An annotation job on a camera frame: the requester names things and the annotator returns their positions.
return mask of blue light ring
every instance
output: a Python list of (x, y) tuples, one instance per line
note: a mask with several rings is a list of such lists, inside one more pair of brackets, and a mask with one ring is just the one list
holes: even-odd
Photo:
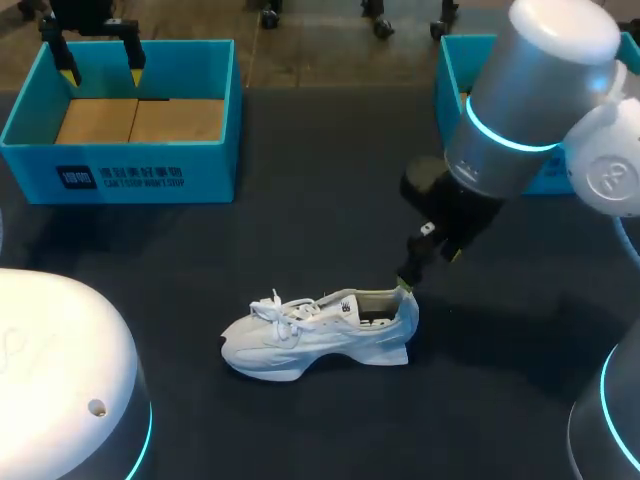
[(495, 133), (493, 130), (491, 130), (489, 127), (484, 125), (480, 121), (480, 119), (476, 116), (475, 112), (471, 108), (471, 97), (467, 98), (467, 114), (469, 115), (469, 120), (471, 120), (471, 123), (473, 123), (473, 125), (478, 130), (480, 130), (486, 137), (489, 137), (494, 142), (499, 143), (500, 145), (503, 145), (507, 148), (511, 148), (513, 150), (519, 150), (521, 152), (540, 153), (540, 152), (547, 152), (549, 150), (552, 150), (559, 145), (555, 143), (553, 145), (535, 147), (531, 145), (523, 145), (520, 143), (512, 142), (511, 140), (507, 140), (506, 138), (501, 137), (500, 135)]
[(140, 451), (140, 455), (138, 456), (138, 460), (135, 465), (129, 472), (129, 475), (124, 480), (131, 480), (135, 474), (138, 472), (140, 465), (142, 464), (142, 460), (144, 459), (145, 454), (147, 453), (147, 449), (149, 448), (149, 443), (151, 441), (151, 428), (153, 426), (153, 409), (151, 408), (151, 404), (149, 404), (149, 429), (147, 430), (147, 438), (144, 441), (144, 445), (142, 446), (142, 450)]
[(600, 374), (600, 403), (602, 403), (602, 412), (604, 413), (604, 419), (607, 422), (607, 426), (609, 427), (609, 431), (611, 432), (613, 439), (618, 444), (618, 447), (620, 448), (624, 456), (627, 457), (627, 460), (629, 460), (631, 465), (633, 465), (635, 469), (640, 472), (640, 462), (636, 460), (631, 451), (624, 444), (622, 438), (620, 438), (620, 434), (618, 434), (618, 431), (616, 430), (616, 427), (613, 425), (613, 420), (611, 420), (611, 415), (609, 415), (609, 408), (607, 407), (607, 399), (605, 398), (606, 396), (604, 379), (607, 374), (607, 366), (609, 365), (609, 360), (611, 360), (613, 352), (616, 351), (616, 348), (618, 347), (616, 346), (613, 348), (613, 350), (611, 350), (611, 353), (607, 357), (607, 360), (605, 360), (604, 366), (602, 367), (602, 373)]

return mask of shoe heel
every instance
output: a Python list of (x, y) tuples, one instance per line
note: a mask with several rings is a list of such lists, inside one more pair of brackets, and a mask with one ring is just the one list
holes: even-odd
[(375, 365), (380, 367), (391, 367), (394, 365), (406, 365), (409, 363), (407, 348), (404, 344), (396, 345), (376, 345), (365, 349), (358, 349), (348, 352), (351, 358), (364, 365)]

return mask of screw hole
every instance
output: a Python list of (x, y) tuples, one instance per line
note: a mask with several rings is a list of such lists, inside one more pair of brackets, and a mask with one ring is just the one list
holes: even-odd
[(101, 400), (93, 399), (89, 402), (89, 411), (91, 415), (96, 417), (104, 417), (107, 414), (107, 407), (104, 406)]

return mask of cable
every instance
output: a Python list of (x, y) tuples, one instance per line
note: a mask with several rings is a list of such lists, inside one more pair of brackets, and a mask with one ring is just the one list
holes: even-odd
[(640, 254), (638, 254), (638, 251), (633, 246), (633, 243), (631, 243), (631, 239), (629, 238), (629, 235), (627, 235), (627, 231), (624, 229), (624, 225), (622, 225), (622, 220), (620, 220), (620, 217), (615, 217), (613, 219), (613, 228), (616, 231), (616, 235), (618, 235), (618, 238), (620, 239), (622, 248), (625, 252), (627, 252), (627, 255), (629, 256), (631, 261), (633, 261), (638, 269), (640, 269)]

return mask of blue plastic bin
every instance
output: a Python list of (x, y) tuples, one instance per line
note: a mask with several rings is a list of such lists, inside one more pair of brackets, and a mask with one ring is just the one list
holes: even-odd
[[(147, 64), (138, 88), (121, 42), (69, 42), (82, 75), (79, 88), (56, 71), (49, 47), (40, 49), (0, 137), (2, 154), (30, 203), (233, 200), (242, 111), (234, 42), (146, 41), (142, 46)], [(74, 98), (224, 99), (220, 140), (56, 145)], [(113, 177), (113, 172), (140, 171), (145, 172), (141, 181)]]
[[(442, 38), (436, 73), (435, 105), (438, 128), (445, 147), (453, 137), (462, 114), (460, 92), (473, 87), (489, 58), (495, 39), (496, 35), (447, 35)], [(640, 49), (628, 33), (622, 34), (618, 59), (630, 71), (640, 74)], [(526, 193), (573, 193), (561, 148), (555, 150), (552, 159), (542, 168)]]

